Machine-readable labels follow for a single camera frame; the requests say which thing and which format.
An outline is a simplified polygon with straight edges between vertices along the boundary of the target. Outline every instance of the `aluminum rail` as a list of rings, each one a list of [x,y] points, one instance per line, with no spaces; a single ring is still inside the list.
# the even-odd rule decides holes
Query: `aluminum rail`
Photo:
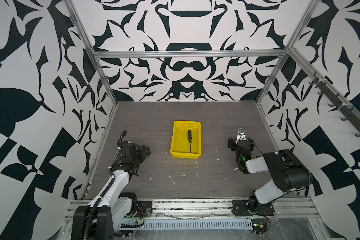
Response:
[[[283,56],[285,50],[94,51],[95,58],[179,58]]]

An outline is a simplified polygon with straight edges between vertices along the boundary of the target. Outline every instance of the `floor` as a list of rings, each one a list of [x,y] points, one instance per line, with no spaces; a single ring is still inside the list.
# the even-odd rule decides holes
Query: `floor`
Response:
[[[201,122],[199,159],[172,158],[173,122]],[[237,168],[228,138],[244,128],[263,152],[274,147],[254,102],[120,102],[94,175],[88,198],[94,198],[109,178],[107,168],[117,156],[117,141],[150,147],[152,155],[141,165],[124,192],[138,198],[247,197],[271,177],[268,172],[244,175]],[[252,156],[261,155],[254,149]]]

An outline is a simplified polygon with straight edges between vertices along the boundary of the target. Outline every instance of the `black cable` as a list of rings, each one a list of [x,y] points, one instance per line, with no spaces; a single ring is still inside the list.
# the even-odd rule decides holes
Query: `black cable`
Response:
[[[267,219],[267,230],[266,232],[271,228],[271,221],[269,220],[269,218],[267,216],[264,216]]]
[[[128,234],[128,235],[126,235],[126,234],[120,234],[120,233],[115,233],[115,234],[114,234],[115,237],[129,237],[130,235],[132,235],[132,234]]]
[[[253,144],[256,146],[256,144],[253,142]],[[256,148],[261,152],[261,154],[264,154],[257,146]]]
[[[109,184],[108,184],[107,187],[104,189],[104,191],[100,194],[100,197],[96,200],[95,204],[93,205],[91,211],[90,211],[89,214],[88,214],[87,222],[86,222],[85,227],[84,227],[83,240],[87,240],[87,238],[88,238],[88,236],[89,236],[89,228],[90,228],[91,225],[92,225],[93,217],[94,217],[94,215],[95,215],[97,206],[99,205],[101,199],[104,197],[104,195],[107,193],[107,191],[110,189],[110,187],[112,186],[112,184],[113,184],[114,181],[115,181],[114,174],[113,174],[113,172],[112,172],[112,168],[115,166],[117,160],[118,160],[119,157],[120,157],[122,140],[123,140],[123,137],[127,134],[127,132],[128,132],[127,130],[124,130],[124,131],[121,133],[121,136],[120,136],[120,139],[119,139],[119,146],[120,146],[119,153],[117,154],[117,157],[116,157],[115,161],[114,161],[113,164],[111,165],[111,168],[108,169],[108,173],[109,173],[111,176],[113,176],[113,178],[111,178]]]
[[[302,189],[290,190],[290,191],[288,191],[288,192],[297,192],[297,191],[304,190],[304,189],[306,189],[306,188],[307,188],[307,187],[303,187]]]
[[[123,142],[123,137],[127,134],[127,132],[128,132],[128,130],[124,130],[120,135],[119,144],[118,144],[120,146],[120,148],[119,148],[119,152],[117,153],[117,157],[116,157],[115,161],[111,165],[112,168],[116,165],[117,160],[119,159],[119,157],[121,155],[121,145]]]

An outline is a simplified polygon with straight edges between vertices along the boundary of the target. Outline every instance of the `metal extrusion bar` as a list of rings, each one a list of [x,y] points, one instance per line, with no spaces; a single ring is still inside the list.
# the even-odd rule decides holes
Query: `metal extrusion bar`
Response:
[[[277,74],[284,66],[285,62],[288,59],[288,55],[284,54],[279,61],[276,63],[275,67],[273,68],[271,74],[269,75],[268,79],[266,80],[264,87],[261,89],[259,96],[256,99],[256,103],[260,104],[261,100],[267,95],[269,88],[273,84],[274,80],[276,79]]]
[[[287,54],[301,67],[301,69],[313,80],[316,77],[325,79],[324,76],[317,71],[317,69],[306,60],[295,48],[289,47]]]
[[[94,51],[95,58],[283,56],[284,50]]]
[[[262,119],[263,122],[264,122],[265,129],[267,130],[268,135],[269,135],[269,137],[271,138],[271,141],[272,141],[272,144],[273,144],[275,150],[276,150],[276,151],[279,151],[280,148],[279,148],[279,146],[277,145],[277,142],[276,142],[276,140],[275,140],[275,138],[274,138],[274,135],[273,135],[273,132],[272,132],[272,130],[271,130],[271,127],[269,126],[269,124],[268,124],[268,122],[267,122],[267,119],[265,118],[265,113],[264,113],[263,108],[261,107],[261,105],[259,105],[259,104],[257,104],[257,103],[256,103],[256,107],[257,107],[257,109],[259,110],[260,117],[261,117],[261,119]]]
[[[200,218],[229,219],[229,218],[262,218],[263,216],[236,217],[232,214],[232,200],[235,199],[138,199],[138,201],[152,201],[153,219]],[[65,220],[71,220],[77,207],[86,206],[91,200],[72,200]],[[310,197],[282,197],[273,203],[278,217],[320,217]]]
[[[83,199],[86,196],[86,194],[88,193],[87,190],[89,190],[89,189],[87,189],[87,187],[92,183],[93,175],[96,172],[97,164],[100,161],[100,156],[101,156],[102,150],[104,148],[104,145],[106,144],[106,140],[108,139],[109,130],[111,128],[113,119],[115,118],[115,113],[116,113],[117,107],[118,107],[118,105],[113,106],[112,110],[111,110],[111,112],[109,114],[109,118],[108,118],[106,128],[104,129],[104,132],[103,132],[103,134],[101,136],[100,144],[97,147],[95,159],[93,160],[92,165],[89,168],[89,172],[87,174],[87,179],[85,181],[85,185],[83,185],[83,187],[81,188],[81,195],[79,196],[81,199]]]
[[[106,89],[108,96],[111,98],[113,105],[116,105],[117,99],[116,99],[115,95],[113,94],[113,91],[109,85],[109,81],[108,81],[106,75],[104,74],[101,65],[99,64],[98,60],[96,60],[96,58],[93,56],[91,43],[87,37],[85,29],[80,21],[80,18],[77,14],[76,8],[75,8],[72,0],[63,0],[63,2],[69,13],[72,23],[75,26],[81,41],[83,42],[83,45],[87,51],[89,59],[91,60],[95,70],[97,71],[97,73],[100,76],[101,83],[103,84],[104,88]]]
[[[348,120],[358,131],[359,134],[355,134],[356,137],[360,137],[360,111],[350,103],[328,80],[321,80],[316,77],[311,84],[321,90],[320,95],[326,95],[327,98],[333,103],[330,107],[336,107],[345,118],[341,120]]]
[[[295,31],[293,32],[291,38],[289,39],[287,45],[285,46],[285,48],[284,48],[285,50],[287,50],[290,46],[294,46],[295,43],[298,41],[298,39],[300,38],[302,32],[304,31],[304,29],[308,25],[309,21],[311,20],[313,12],[315,11],[317,5],[320,2],[321,2],[321,0],[311,0],[309,2],[303,16],[300,19],[299,24],[296,26]],[[282,57],[281,59],[279,59],[278,63],[275,65],[271,75],[269,76],[269,78],[265,82],[263,89],[261,90],[259,96],[256,99],[257,103],[261,103],[261,100],[268,93],[269,88],[271,87],[274,80],[276,79],[276,75],[279,73],[279,71],[283,67],[286,60],[287,60],[287,57]]]
[[[322,0],[311,0],[305,9],[305,12],[303,13],[303,16],[301,17],[299,24],[296,26],[291,38],[289,39],[287,45],[285,46],[285,50],[287,50],[288,47],[294,46],[295,43],[299,40],[302,31],[306,28],[309,21],[312,18],[312,15],[314,11],[316,10],[316,7],[319,3],[321,3]]]

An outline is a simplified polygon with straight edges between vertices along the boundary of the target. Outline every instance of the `screwdriver handle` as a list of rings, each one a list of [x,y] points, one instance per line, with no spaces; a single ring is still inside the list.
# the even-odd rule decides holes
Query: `screwdriver handle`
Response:
[[[188,143],[192,142],[192,131],[188,130]]]

